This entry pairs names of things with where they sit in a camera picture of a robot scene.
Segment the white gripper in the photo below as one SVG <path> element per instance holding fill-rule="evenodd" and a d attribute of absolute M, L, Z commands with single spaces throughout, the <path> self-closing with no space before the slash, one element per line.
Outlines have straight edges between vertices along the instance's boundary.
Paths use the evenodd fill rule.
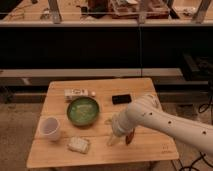
<path fill-rule="evenodd" d="M 108 146 L 114 146 L 120 142 L 118 136 L 124 136 L 131 132 L 131 128 L 127 123 L 127 118 L 123 113 L 114 115 L 112 118 L 108 118 L 104 121 L 105 125 L 111 125 L 113 134 L 110 134 L 107 141 Z"/>

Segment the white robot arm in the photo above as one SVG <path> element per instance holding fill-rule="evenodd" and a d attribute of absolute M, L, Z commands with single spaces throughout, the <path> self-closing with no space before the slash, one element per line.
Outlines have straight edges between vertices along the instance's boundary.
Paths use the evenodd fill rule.
<path fill-rule="evenodd" d="M 213 126 L 166 113 L 159 100 L 145 94 L 130 102 L 111 120 L 112 135 L 128 135 L 137 126 L 162 132 L 213 156 Z"/>

